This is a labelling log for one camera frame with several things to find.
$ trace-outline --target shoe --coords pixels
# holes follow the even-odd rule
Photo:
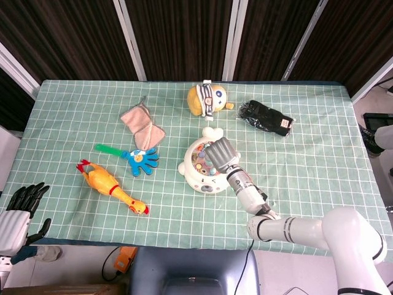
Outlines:
[[[38,246],[35,259],[37,261],[51,262],[60,258],[62,250],[59,246]]]
[[[379,147],[375,142],[374,132],[367,130],[361,124],[359,125],[360,133],[362,134],[362,139],[368,154],[372,157],[378,157],[384,149]]]

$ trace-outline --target green tablecloth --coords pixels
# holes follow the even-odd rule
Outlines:
[[[52,218],[48,237],[180,248],[246,249],[245,213],[232,190],[215,196],[195,192],[177,172],[189,145],[205,126],[221,127],[241,153],[241,165],[269,196],[281,216],[321,218],[337,206],[354,206],[387,240],[393,236],[351,100],[343,86],[222,84],[238,109],[259,100],[296,119],[287,138],[256,130],[235,109],[214,121],[191,115],[185,97],[193,83],[45,81],[31,113],[0,198],[4,208],[19,187],[50,185],[30,232]],[[134,178],[124,159],[94,150],[103,143],[136,149],[120,115],[147,96],[154,123],[166,132],[160,163],[150,176]],[[135,215],[113,197],[91,189],[76,169],[81,159],[102,165],[150,214]],[[326,254],[300,245],[257,242],[255,249]]]

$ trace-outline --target yellow rubber chicken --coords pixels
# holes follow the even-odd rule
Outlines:
[[[112,195],[115,198],[123,201],[128,207],[137,214],[149,214],[149,207],[145,203],[135,200],[127,195],[120,187],[119,182],[110,175],[103,167],[90,163],[88,160],[82,160],[76,168],[82,173],[87,181],[87,184],[96,189],[103,195]],[[89,165],[94,168],[88,174],[84,171],[84,166]]]

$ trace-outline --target curtain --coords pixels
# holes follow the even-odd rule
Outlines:
[[[112,0],[2,1],[0,19],[0,42],[38,83],[138,79]]]
[[[8,130],[24,131],[34,100],[0,69],[0,125]]]
[[[249,0],[233,80],[280,81],[318,0]]]
[[[329,0],[289,79],[338,81],[353,96],[392,55],[391,0]]]
[[[148,80],[221,80],[232,1],[126,0]]]

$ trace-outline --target orange object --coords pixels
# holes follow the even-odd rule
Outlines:
[[[120,247],[120,253],[117,256],[114,264],[115,269],[125,273],[133,262],[137,251],[137,247]]]
[[[135,200],[127,195],[120,187],[119,182],[110,175],[103,167],[90,163],[87,160],[82,160],[82,163],[78,164],[76,168],[82,173],[87,181],[87,184],[92,188],[96,189],[103,195],[112,195],[115,198],[123,201],[128,207],[137,214],[149,213],[149,207],[145,203]],[[88,174],[84,171],[84,166],[89,165],[94,168]]]

